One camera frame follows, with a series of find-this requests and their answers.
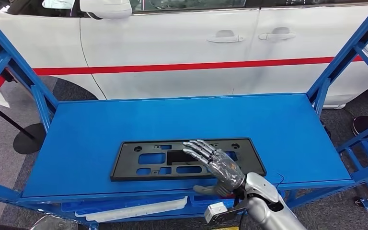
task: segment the car window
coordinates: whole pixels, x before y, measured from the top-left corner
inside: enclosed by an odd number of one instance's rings
[[[130,0],[133,12],[224,9],[245,6],[246,0]]]
[[[75,0],[43,0],[42,6],[47,9],[70,10]]]
[[[318,4],[343,4],[363,3],[368,0],[263,0],[262,7],[292,6],[292,5],[318,5]]]

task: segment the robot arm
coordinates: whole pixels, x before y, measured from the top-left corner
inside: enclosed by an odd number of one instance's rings
[[[277,189],[264,177],[250,172],[246,176],[246,210],[264,230],[305,230],[287,207]]]
[[[245,176],[225,152],[205,141],[191,140],[183,144],[186,146],[184,152],[202,162],[218,178],[218,184],[212,188],[194,186],[197,192],[210,194],[213,191],[222,196],[233,192],[242,198],[238,205],[229,209],[223,203],[208,206],[204,214],[208,223],[232,218],[246,210],[264,230],[306,230],[274,185],[264,177],[254,172]]]

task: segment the robot finger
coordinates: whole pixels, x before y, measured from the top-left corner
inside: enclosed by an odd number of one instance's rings
[[[202,148],[204,148],[210,154],[214,154],[214,152],[216,151],[216,149],[212,145],[206,143],[204,140],[199,140],[198,139],[198,140],[196,140],[194,142],[197,142],[197,145],[199,145]]]
[[[196,153],[194,150],[192,150],[192,149],[183,149],[183,151],[185,153],[191,155],[192,157],[194,157],[195,159],[197,159],[201,163],[203,163],[205,166],[208,166],[209,161],[207,159],[205,159],[204,157],[202,157],[201,155],[199,155],[198,153]]]
[[[207,152],[205,149],[203,149],[202,147],[198,146],[197,144],[195,144],[193,142],[183,142],[183,144],[187,147],[192,148],[193,150],[195,150],[196,152],[201,154],[206,159],[210,159],[211,154],[209,152]]]

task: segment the blue metal rack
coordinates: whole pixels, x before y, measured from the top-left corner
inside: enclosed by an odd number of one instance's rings
[[[352,146],[368,141],[368,130],[335,149],[318,116],[328,87],[356,55],[368,64],[367,43],[368,18],[307,93],[59,102],[0,31],[0,77],[13,77],[29,90],[47,132],[25,189],[18,192],[0,185],[0,201],[97,229],[97,222],[77,218],[53,204],[194,196],[193,185],[216,182],[111,182],[120,144],[136,140],[251,138],[267,180],[279,190],[290,190],[291,207],[366,183],[368,167],[349,173],[338,153],[350,154]],[[270,138],[274,132],[280,138]],[[315,190],[296,198],[299,189],[307,188]],[[205,207],[191,200],[183,209],[122,221],[203,216]]]

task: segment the blue shelf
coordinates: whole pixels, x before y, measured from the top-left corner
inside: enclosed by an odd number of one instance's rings
[[[353,181],[305,94],[60,103],[23,197],[189,194],[215,179],[111,182],[123,141],[251,138],[281,189]]]

